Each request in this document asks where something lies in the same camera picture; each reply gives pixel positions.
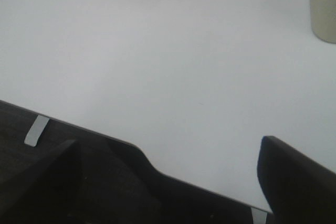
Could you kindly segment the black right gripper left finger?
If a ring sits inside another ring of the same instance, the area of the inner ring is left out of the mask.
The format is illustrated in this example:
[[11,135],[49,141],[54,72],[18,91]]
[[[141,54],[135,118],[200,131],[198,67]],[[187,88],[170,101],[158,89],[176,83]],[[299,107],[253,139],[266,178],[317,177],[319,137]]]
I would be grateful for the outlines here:
[[67,140],[1,183],[1,223],[72,223],[80,184],[80,144]]

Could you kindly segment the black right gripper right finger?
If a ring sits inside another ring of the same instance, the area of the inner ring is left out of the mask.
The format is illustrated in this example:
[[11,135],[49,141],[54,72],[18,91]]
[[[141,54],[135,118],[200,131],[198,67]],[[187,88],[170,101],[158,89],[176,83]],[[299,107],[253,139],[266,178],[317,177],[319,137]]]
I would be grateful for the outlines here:
[[282,140],[262,138],[257,177],[275,223],[335,223],[335,173]]

